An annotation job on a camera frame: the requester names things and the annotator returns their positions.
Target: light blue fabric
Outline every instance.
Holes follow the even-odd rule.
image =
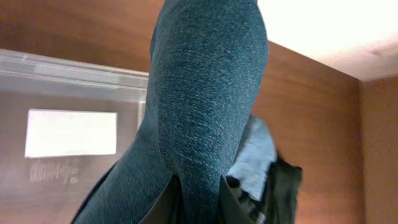
[[[172,174],[185,222],[212,223],[267,54],[256,1],[166,1],[152,36],[144,120],[75,223],[138,223]]]
[[[253,200],[261,201],[267,171],[277,153],[267,126],[259,118],[250,115],[244,128],[238,155],[227,176],[240,181],[240,188]]]

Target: knit fabric texture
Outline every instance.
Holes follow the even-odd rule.
[[[139,223],[173,174],[184,223],[212,223],[266,67],[253,0],[167,0],[150,45],[144,120],[74,223]]]

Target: blue cloth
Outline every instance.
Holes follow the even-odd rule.
[[[144,120],[74,223],[139,223],[172,174],[186,223],[215,220],[267,62],[253,0],[166,1],[150,46]]]
[[[239,180],[240,188],[256,201],[261,201],[267,172],[277,153],[267,126],[250,115],[244,128],[238,153],[227,176]]]

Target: clear plastic container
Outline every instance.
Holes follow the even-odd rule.
[[[134,140],[147,79],[143,72],[0,50],[0,223],[69,223]],[[118,113],[116,153],[25,158],[32,108]]]

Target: ceiling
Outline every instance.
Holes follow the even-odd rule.
[[[259,0],[269,40],[360,80],[398,74],[398,2]]]

